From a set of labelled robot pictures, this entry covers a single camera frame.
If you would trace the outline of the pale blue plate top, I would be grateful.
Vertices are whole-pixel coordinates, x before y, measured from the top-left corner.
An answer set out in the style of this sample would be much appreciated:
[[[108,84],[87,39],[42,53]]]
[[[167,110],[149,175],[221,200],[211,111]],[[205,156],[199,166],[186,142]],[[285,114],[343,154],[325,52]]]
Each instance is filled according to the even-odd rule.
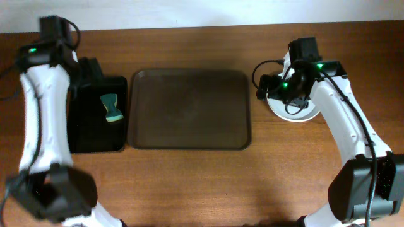
[[[285,79],[291,76],[291,73],[288,73]],[[306,96],[304,103],[282,103],[281,101],[268,98],[266,102],[270,110],[277,117],[289,122],[307,122],[319,114],[319,109],[313,104],[309,97]]]

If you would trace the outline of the green scrubbing sponge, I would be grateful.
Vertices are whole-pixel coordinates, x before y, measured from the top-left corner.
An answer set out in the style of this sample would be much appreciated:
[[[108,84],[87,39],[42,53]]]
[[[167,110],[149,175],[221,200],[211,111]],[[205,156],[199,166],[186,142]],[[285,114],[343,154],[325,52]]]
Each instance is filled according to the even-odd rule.
[[[100,100],[105,107],[105,118],[108,123],[117,122],[124,118],[122,112],[117,108],[117,94],[108,93],[102,95]]]

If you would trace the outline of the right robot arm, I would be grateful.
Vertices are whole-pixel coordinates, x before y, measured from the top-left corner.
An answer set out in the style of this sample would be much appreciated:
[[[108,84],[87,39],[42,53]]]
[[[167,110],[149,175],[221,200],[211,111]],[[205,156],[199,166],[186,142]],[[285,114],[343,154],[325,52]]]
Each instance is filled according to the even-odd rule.
[[[352,91],[339,61],[326,61],[316,39],[288,44],[279,74],[254,83],[258,99],[279,118],[295,123],[322,115],[336,142],[342,169],[328,187],[328,201],[302,216],[298,226],[369,226],[400,212],[403,155],[394,154],[378,136]]]

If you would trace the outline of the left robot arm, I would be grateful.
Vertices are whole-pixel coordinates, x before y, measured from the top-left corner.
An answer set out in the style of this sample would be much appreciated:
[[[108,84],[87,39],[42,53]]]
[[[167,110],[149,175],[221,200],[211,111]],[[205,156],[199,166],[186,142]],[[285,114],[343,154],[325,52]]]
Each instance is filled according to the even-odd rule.
[[[61,16],[39,19],[40,38],[19,49],[16,67],[25,97],[25,142],[19,172],[6,181],[12,197],[35,219],[63,226],[116,226],[99,203],[93,177],[74,167],[66,102],[102,79],[94,59],[78,58],[75,24]]]

